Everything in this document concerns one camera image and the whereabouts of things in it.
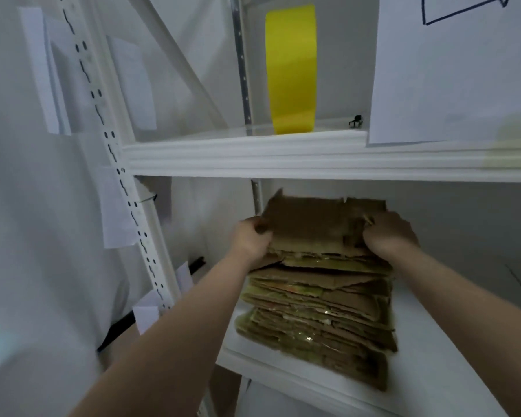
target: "yellow tape on shelf beam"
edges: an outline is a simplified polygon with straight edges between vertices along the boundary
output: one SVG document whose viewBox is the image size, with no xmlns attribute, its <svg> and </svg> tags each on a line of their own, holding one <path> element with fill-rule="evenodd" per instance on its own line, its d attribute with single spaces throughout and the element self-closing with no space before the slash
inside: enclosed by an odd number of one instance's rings
<svg viewBox="0 0 521 417">
<path fill-rule="evenodd" d="M 313 5 L 266 15 L 266 70 L 276 134 L 311 132 L 317 109 L 317 20 Z"/>
</svg>

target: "white shelf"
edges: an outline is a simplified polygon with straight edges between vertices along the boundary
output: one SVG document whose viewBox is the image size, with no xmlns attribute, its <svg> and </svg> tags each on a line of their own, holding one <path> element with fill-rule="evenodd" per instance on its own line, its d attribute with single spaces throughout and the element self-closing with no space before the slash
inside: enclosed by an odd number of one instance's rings
<svg viewBox="0 0 521 417">
<path fill-rule="evenodd" d="M 337 415 L 505 416 L 490 391 L 422 305 L 395 284 L 399 352 L 389 359 L 389 388 L 377 391 L 239 336 L 233 321 L 217 363 Z"/>
<path fill-rule="evenodd" d="M 521 182 L 521 139 L 367 146 L 367 131 L 347 119 L 264 135 L 271 126 L 126 145 L 123 155 L 134 175 Z"/>
</svg>

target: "forearm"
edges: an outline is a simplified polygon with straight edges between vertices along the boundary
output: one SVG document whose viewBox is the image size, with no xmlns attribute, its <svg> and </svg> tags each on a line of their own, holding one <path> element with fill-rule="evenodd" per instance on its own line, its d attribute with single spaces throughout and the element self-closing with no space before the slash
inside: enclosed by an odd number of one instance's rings
<svg viewBox="0 0 521 417">
<path fill-rule="evenodd" d="M 521 415 L 521 309 L 415 245 L 390 261 L 507 413 Z"/>
<path fill-rule="evenodd" d="M 195 415 L 249 263 L 230 253 L 89 391 L 71 417 Z"/>
</svg>

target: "hand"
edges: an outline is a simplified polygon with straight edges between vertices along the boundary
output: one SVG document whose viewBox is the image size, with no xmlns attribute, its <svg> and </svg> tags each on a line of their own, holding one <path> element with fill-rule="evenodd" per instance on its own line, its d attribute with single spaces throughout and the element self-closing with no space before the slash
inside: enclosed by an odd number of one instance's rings
<svg viewBox="0 0 521 417">
<path fill-rule="evenodd" d="M 404 246 L 418 246 L 417 236 L 411 224 L 396 212 L 381 212 L 372 215 L 375 223 L 363 231 L 367 247 L 388 262 L 392 262 Z"/>
<path fill-rule="evenodd" d="M 229 254 L 246 260 L 248 265 L 252 266 L 264 257 L 271 240 L 272 231 L 268 231 L 267 223 L 263 218 L 259 216 L 247 218 L 236 224 Z"/>
</svg>

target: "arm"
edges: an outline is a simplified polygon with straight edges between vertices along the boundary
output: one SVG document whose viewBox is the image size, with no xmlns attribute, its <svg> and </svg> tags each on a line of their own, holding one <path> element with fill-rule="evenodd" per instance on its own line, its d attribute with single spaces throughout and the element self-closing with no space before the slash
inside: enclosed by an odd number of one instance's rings
<svg viewBox="0 0 521 417">
<path fill-rule="evenodd" d="M 251 265 L 271 232 L 237 224 L 219 263 L 98 380 L 70 417 L 194 416 Z"/>
<path fill-rule="evenodd" d="M 510 416 L 521 416 L 521 309 L 424 253 L 396 213 L 375 216 L 363 237 L 401 273 Z"/>
</svg>

